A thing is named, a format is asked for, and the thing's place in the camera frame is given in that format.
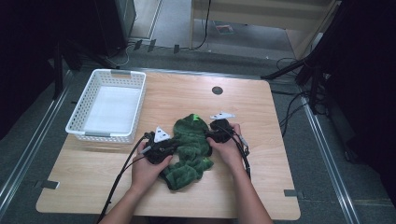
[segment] black wire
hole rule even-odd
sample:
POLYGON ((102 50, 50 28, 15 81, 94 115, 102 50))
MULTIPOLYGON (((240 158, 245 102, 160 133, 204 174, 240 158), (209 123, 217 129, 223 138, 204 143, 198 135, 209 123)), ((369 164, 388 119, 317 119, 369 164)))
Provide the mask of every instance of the black wire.
POLYGON ((282 121, 279 122, 279 126, 283 127, 285 126, 285 123, 283 123, 284 121, 286 121, 287 119, 291 119, 291 117, 300 109, 302 109, 305 105, 308 105, 308 103, 305 103, 303 105, 299 105, 297 108, 295 108, 293 111, 291 111, 291 113, 288 114, 288 116, 286 118, 284 118, 282 121))
POLYGON ((298 60, 296 60, 295 58, 281 58, 281 59, 279 59, 279 60, 276 61, 276 68, 277 68, 278 70, 281 70, 281 68, 279 67, 280 61, 285 60, 285 59, 292 59, 292 61, 290 62, 289 65, 298 62, 298 60))
POLYGON ((137 159, 137 160, 135 160, 135 161, 129 163, 129 165, 127 165, 127 166, 125 167, 125 169, 124 169, 123 172, 125 172, 126 170, 128 170, 128 168, 129 168, 132 164, 134 164, 134 163, 137 162, 137 161, 142 160, 143 158, 145 158, 145 156, 143 156, 143 157, 141 157, 141 158, 139 158, 139 159, 137 159))
POLYGON ((205 38, 204 38, 204 40, 202 41, 202 43, 201 43, 200 46, 195 47, 195 48, 192 48, 192 49, 190 49, 190 50, 197 50, 197 49, 199 49, 199 48, 205 43, 205 41, 206 41, 206 38, 207 38, 207 21, 209 20, 209 12, 210 12, 210 5, 211 5, 211 4, 212 4, 212 0, 209 0, 209 6, 207 7, 207 13, 206 13, 205 38))
MULTIPOLYGON (((233 139, 233 141, 235 142, 236 146, 238 147, 239 151, 241 152, 241 156, 242 159, 244 161, 245 164, 245 170, 247 171, 247 176, 249 179, 251 179, 251 175, 250 175, 250 164, 248 163, 248 158, 247 158, 247 154, 245 153, 244 149, 242 148, 242 146, 238 143, 238 141, 236 141, 236 139, 233 137, 233 133, 229 133, 227 132, 227 130, 225 130, 223 127, 220 127, 219 125, 215 124, 218 128, 222 129, 224 132, 226 132, 228 135, 230 135, 230 137, 233 139)), ((236 133, 236 135, 238 136, 239 140, 242 142, 241 138, 239 137, 239 134, 236 133)))
POLYGON ((295 95, 298 93, 292 93, 292 92, 285 92, 285 91, 271 91, 273 94, 281 94, 281 95, 295 95))
POLYGON ((122 169, 121 169, 120 173, 117 175, 117 178, 116 178, 116 180, 114 181, 113 187, 111 187, 111 191, 110 191, 110 193, 108 194, 108 197, 107 197, 105 206, 103 207, 102 213, 101 213, 101 215, 99 216, 97 223, 99 223, 99 222, 103 219, 103 217, 105 216, 106 210, 107 210, 107 208, 108 208, 108 205, 111 204, 111 198, 113 197, 113 193, 114 193, 114 191, 116 190, 116 187, 117 187, 117 185, 118 185, 119 182, 120 182, 120 179, 121 179, 121 177, 122 177, 122 174, 125 172, 125 170, 126 170, 129 166, 131 166, 131 165, 134 163, 134 162, 132 162, 131 164, 129 164, 129 165, 127 166, 128 161, 131 159, 132 155, 134 155, 134 152, 136 151, 136 149, 137 149, 137 147, 140 145, 140 143, 143 141, 143 139, 147 138, 148 135, 149 135, 149 134, 146 134, 146 133, 145 133, 145 134, 139 139, 139 141, 137 141, 136 145, 134 146, 134 149, 132 149, 131 153, 129 154, 128 159, 125 161, 124 165, 122 166, 122 169))
POLYGON ((282 121, 280 121, 280 123, 285 122, 285 123, 283 124, 283 125, 285 125, 285 128, 283 129, 282 137, 285 136, 286 130, 287 130, 287 128, 288 128, 288 122, 289 122, 288 116, 289 116, 289 112, 290 112, 290 108, 291 108, 292 103, 293 103, 299 96, 305 95, 305 94, 307 94, 307 93, 308 93, 308 91, 300 92, 300 93, 296 94, 296 95, 293 97, 293 99, 290 101, 289 106, 288 106, 288 110, 287 110, 287 112, 286 112, 286 117, 285 117, 284 119, 282 119, 282 121))

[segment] white plastic basket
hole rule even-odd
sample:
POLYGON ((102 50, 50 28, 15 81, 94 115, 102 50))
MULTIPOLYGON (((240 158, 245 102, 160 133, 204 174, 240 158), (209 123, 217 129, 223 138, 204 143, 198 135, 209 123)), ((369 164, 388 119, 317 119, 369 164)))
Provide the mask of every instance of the white plastic basket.
POLYGON ((145 73, 96 69, 65 129, 83 141, 131 144, 145 91, 145 73))

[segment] human hand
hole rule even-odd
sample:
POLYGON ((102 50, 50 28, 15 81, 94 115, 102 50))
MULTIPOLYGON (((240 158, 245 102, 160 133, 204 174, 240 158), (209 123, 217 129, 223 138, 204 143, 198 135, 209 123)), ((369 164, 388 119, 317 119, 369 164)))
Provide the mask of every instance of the human hand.
MULTIPOLYGON (((241 128, 239 124, 230 123, 230 126, 233 128, 233 131, 236 134, 241 134, 241 128)), ((237 140, 239 144, 241 144, 236 134, 233 137, 237 140)), ((212 138, 207 137, 206 141, 209 143, 211 147, 213 147, 220 154, 223 161, 229 167, 239 164, 243 165, 241 152, 239 151, 238 146, 236 145, 233 139, 230 139, 225 143, 217 143, 212 138)))
POLYGON ((160 172, 168 166, 172 156, 168 156, 160 164, 152 164, 142 154, 145 143, 140 143, 137 147, 137 154, 134 157, 132 167, 132 184, 130 190, 144 194, 154 184, 160 172))

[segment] green plush toy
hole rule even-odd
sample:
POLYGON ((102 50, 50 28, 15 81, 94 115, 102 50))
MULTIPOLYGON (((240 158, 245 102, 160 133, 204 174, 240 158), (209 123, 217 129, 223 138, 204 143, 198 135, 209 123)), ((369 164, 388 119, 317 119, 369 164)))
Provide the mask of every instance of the green plush toy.
POLYGON ((208 130, 206 123, 195 114, 176 122, 173 141, 178 144, 179 161, 160 173, 169 189, 186 187, 192 181, 201 179, 204 171, 212 167, 213 161, 208 158, 212 151, 206 142, 205 130, 208 130))

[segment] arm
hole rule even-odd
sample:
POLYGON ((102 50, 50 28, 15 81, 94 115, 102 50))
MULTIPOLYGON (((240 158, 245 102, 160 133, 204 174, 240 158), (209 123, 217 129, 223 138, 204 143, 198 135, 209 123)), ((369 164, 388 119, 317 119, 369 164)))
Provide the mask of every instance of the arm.
MULTIPOLYGON (((140 152, 144 144, 140 144, 137 151, 140 152)), ((147 193, 149 188, 154 184, 158 174, 169 164, 172 156, 168 156, 158 165, 151 164, 147 159, 139 160, 142 155, 136 154, 134 157, 132 169, 132 184, 126 191, 125 195, 114 206, 111 211, 102 219, 101 224, 106 223, 130 223, 134 210, 140 199, 147 193)))
MULTIPOLYGON (((230 125, 236 133, 241 134, 239 124, 230 125)), ((259 195, 248 178, 244 164, 242 163, 242 156, 236 147, 235 142, 230 139, 228 142, 220 144, 216 143, 211 138, 207 138, 206 140, 209 145, 220 154, 233 176, 233 186, 235 190, 239 222, 244 224, 273 223, 267 210, 262 204, 259 195)))

